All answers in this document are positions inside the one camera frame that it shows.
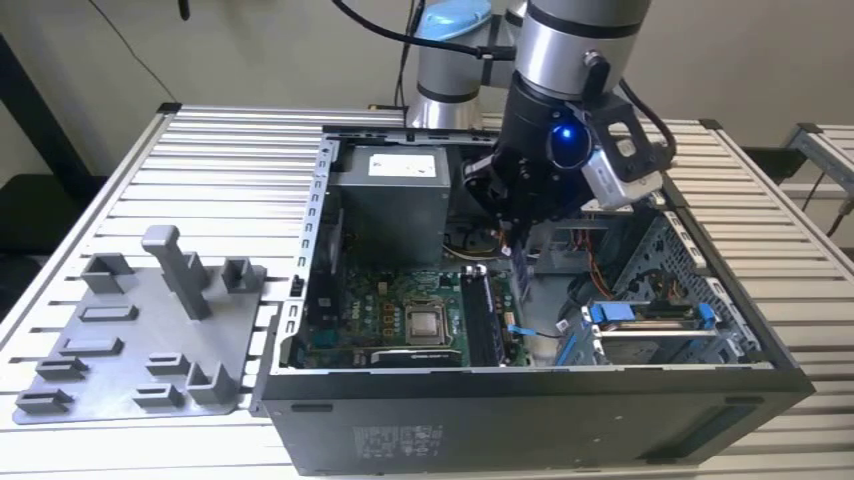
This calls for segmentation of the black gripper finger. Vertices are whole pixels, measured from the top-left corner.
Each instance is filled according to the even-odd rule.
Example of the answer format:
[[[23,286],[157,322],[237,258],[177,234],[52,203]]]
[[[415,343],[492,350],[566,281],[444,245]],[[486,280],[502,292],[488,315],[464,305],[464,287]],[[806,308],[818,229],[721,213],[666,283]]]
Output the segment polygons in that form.
[[[494,166],[494,154],[463,164],[463,184],[478,205],[495,220],[506,241],[524,241],[528,218],[523,213],[523,197],[510,188]]]
[[[527,233],[526,240],[530,240],[535,233],[535,228],[543,222],[555,222],[572,217],[580,207],[587,203],[587,199],[575,199],[560,203],[554,198],[534,196],[527,201]]]

